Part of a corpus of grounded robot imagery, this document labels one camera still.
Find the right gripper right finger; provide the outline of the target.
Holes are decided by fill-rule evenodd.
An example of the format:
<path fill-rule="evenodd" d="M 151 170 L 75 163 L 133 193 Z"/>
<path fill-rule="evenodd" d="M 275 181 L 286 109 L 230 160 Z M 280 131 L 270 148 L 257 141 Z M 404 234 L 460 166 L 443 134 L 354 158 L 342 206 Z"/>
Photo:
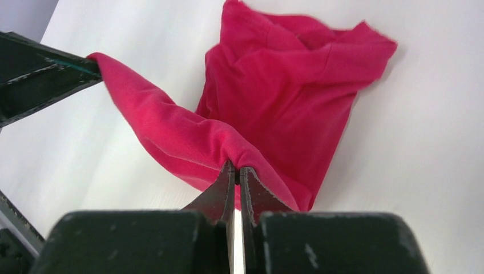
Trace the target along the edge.
<path fill-rule="evenodd" d="M 240 205 L 243 226 L 245 273 L 266 273 L 264 240 L 260 218 L 264 212 L 291 212 L 259 179 L 252 167 L 240 169 Z"/>

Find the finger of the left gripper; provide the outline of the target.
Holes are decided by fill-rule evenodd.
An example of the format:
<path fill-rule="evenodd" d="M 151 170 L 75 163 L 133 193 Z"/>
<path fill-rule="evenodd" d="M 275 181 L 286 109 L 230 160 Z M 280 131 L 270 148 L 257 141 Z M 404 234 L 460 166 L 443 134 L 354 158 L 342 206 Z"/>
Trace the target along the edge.
<path fill-rule="evenodd" d="M 1 127 L 101 81 L 93 60 L 1 33 Z"/>

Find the pink t shirt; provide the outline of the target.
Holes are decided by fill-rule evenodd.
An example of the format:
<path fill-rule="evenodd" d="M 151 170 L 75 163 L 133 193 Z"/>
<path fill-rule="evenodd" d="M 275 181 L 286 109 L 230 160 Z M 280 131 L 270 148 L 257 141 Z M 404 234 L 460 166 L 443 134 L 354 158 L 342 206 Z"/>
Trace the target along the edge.
<path fill-rule="evenodd" d="M 142 146 L 168 172 L 203 191 L 230 160 L 254 168 L 291 209 L 308 211 L 358 92 L 383 76 L 396 50 L 366 22 L 333 29 L 226 1 L 195 111 L 106 54 L 90 59 Z"/>

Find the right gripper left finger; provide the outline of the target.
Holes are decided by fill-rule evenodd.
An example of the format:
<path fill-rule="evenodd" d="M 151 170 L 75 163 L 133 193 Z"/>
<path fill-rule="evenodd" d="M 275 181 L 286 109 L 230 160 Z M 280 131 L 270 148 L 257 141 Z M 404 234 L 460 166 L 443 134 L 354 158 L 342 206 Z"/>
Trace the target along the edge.
<path fill-rule="evenodd" d="M 235 167 L 226 161 L 214 181 L 184 211 L 196 213 L 192 273 L 233 273 Z"/>

